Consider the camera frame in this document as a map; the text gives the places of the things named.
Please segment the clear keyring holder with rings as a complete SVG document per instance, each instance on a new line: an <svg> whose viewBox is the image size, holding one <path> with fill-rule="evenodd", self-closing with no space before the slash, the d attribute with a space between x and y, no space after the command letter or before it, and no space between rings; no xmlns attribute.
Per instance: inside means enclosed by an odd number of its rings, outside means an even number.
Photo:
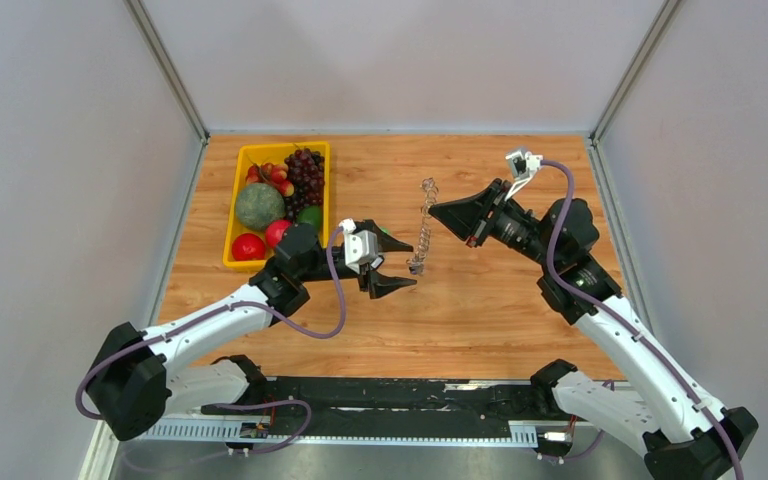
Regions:
<svg viewBox="0 0 768 480"><path fill-rule="evenodd" d="M430 209L438 203L439 188L433 177L424 179L421 183L421 190L424 194L424 201L421 206L421 224L419 229L419 238L414 251L414 255L409 262L422 262L425 267L427 256L431 245L431 220Z"/></svg>

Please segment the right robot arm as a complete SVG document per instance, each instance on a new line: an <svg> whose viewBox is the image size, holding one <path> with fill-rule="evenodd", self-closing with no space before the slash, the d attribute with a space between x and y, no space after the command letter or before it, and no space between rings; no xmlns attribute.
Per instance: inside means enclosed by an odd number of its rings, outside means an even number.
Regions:
<svg viewBox="0 0 768 480"><path fill-rule="evenodd" d="M555 360L531 378L535 411L586 419L641 456L655 479L740 477L757 420L710 394L645 327L590 253L599 232L587 202L566 195L538 219L509 197L509 189L509 182L496 179L428 213L469 247L492 238L539 264L537 285L546 303L607 354L640 397L632 401Z"/></svg>

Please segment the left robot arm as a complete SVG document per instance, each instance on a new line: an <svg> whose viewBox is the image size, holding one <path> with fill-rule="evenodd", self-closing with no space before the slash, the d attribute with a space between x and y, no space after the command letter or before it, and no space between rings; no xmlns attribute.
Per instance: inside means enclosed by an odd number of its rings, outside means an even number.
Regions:
<svg viewBox="0 0 768 480"><path fill-rule="evenodd" d="M279 323L314 339L336 336L347 320L341 280L357 280L372 299L411 286L413 279L382 275L379 267L386 254L412 249L372 220L345 219L326 243L311 225L293 225L264 267L221 300L167 324L138 329L124 322L111 329L77 387L76 409L105 422L120 441L142 435L168 414L202 406L231 404L240 413L255 413L266 399L260 381L232 360L208 367L194 361ZM336 326L315 332L292 321L310 298L307 283L326 280L340 304Z"/></svg>

